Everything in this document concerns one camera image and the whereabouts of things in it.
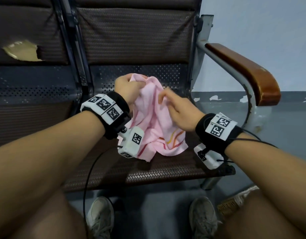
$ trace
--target hand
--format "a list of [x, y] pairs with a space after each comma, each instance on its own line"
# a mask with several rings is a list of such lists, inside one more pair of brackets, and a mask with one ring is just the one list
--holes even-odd
[[201, 112], [189, 99], [176, 95], [169, 88], [164, 89], [158, 96], [158, 103], [162, 104], [167, 97], [170, 116], [175, 124], [184, 131], [195, 131], [195, 127], [205, 114]]
[[119, 93], [129, 105], [130, 111], [132, 111], [133, 103], [140, 94], [140, 89], [145, 86], [143, 81], [130, 81], [132, 74], [120, 76], [115, 80], [115, 92]]

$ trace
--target wristband device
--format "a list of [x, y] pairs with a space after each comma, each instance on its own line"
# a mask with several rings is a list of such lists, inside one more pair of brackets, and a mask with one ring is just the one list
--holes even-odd
[[117, 138], [118, 134], [123, 138], [121, 148], [118, 148], [120, 155], [126, 158], [137, 156], [144, 131], [137, 126], [131, 129], [125, 127], [131, 117], [129, 106], [122, 96], [114, 91], [106, 95], [97, 94], [82, 103], [80, 111], [90, 111], [99, 118], [107, 139]]
[[194, 148], [196, 155], [208, 169], [218, 168], [227, 157], [225, 149], [243, 130], [237, 122], [222, 113], [205, 115], [197, 124], [195, 132], [203, 143]]

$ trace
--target wrist strap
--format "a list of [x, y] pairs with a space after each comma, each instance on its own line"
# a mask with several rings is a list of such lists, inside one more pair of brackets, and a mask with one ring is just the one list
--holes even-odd
[[127, 102], [114, 91], [92, 97], [81, 105], [80, 110], [90, 111], [99, 118], [105, 128], [104, 136], [109, 140], [117, 138], [124, 125], [131, 120]]
[[210, 113], [198, 122], [195, 132], [209, 150], [224, 155], [225, 149], [233, 141], [231, 139], [243, 132], [236, 124], [222, 113]]

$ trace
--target thigh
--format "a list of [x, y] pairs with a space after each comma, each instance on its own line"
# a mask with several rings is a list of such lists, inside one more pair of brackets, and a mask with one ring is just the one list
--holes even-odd
[[58, 190], [10, 239], [85, 239], [83, 218]]
[[215, 238], [301, 239], [306, 236], [257, 190], [251, 192], [244, 205], [219, 227]]

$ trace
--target shoe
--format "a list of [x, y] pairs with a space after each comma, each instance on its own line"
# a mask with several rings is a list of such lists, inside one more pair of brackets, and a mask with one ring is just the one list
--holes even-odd
[[189, 210], [189, 220], [193, 239], [213, 238], [217, 230], [217, 217], [211, 201], [207, 197], [196, 198]]
[[87, 224], [95, 238], [110, 239], [114, 225], [114, 209], [108, 198], [96, 198], [88, 212]]

